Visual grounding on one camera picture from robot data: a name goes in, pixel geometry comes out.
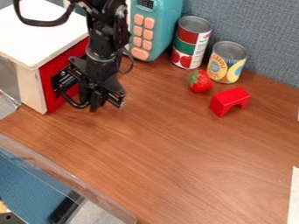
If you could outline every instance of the tomato can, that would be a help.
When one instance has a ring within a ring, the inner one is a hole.
[[[242,45],[220,41],[212,48],[207,73],[214,81],[231,84],[239,79],[246,60],[247,50]]]
[[[181,17],[178,20],[171,61],[184,69],[199,67],[204,58],[211,32],[212,26],[204,18]]]

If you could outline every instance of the pink button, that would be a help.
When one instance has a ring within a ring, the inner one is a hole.
[[[153,29],[155,27],[155,19],[152,17],[147,17],[144,20],[144,26],[147,29]]]
[[[136,25],[143,25],[143,19],[144,19],[143,15],[140,14],[134,15],[134,21]]]
[[[142,42],[143,42],[143,41],[142,41],[141,38],[133,37],[133,44],[134,44],[135,46],[141,46]]]
[[[149,31],[149,30],[145,30],[143,32],[143,37],[148,39],[148,40],[152,40],[154,37],[154,32],[153,31]]]
[[[143,28],[142,27],[140,27],[140,26],[134,26],[134,34],[136,35],[136,36],[142,36],[143,35]]]
[[[150,51],[152,46],[153,46],[153,44],[151,43],[151,41],[148,41],[148,40],[143,41],[143,49]]]
[[[133,54],[134,57],[140,60],[146,60],[150,56],[150,54],[147,51],[144,51],[143,49],[137,47],[133,47],[131,53]]]

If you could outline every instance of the red toy block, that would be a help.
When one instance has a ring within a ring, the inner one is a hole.
[[[250,100],[250,94],[242,87],[235,87],[227,91],[215,94],[212,97],[210,108],[214,113],[221,117],[235,105],[240,105],[244,109]]]

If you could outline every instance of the teal toy cash register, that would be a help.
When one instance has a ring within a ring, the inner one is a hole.
[[[139,60],[153,61],[171,44],[184,0],[127,0],[129,51]]]

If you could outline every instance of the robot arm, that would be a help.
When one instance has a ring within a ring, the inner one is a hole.
[[[80,103],[73,101],[66,94],[66,87],[62,84],[57,91],[78,109],[90,105],[90,111],[95,112],[106,101],[118,108],[122,107],[126,93],[116,75],[120,72],[122,49],[129,42],[125,0],[69,0],[70,4],[65,14],[54,21],[37,21],[23,17],[19,2],[20,0],[14,0],[18,18],[27,25],[44,27],[64,24],[73,12],[75,4],[84,5],[89,32],[86,57],[71,57],[71,66],[67,70],[79,82]]]

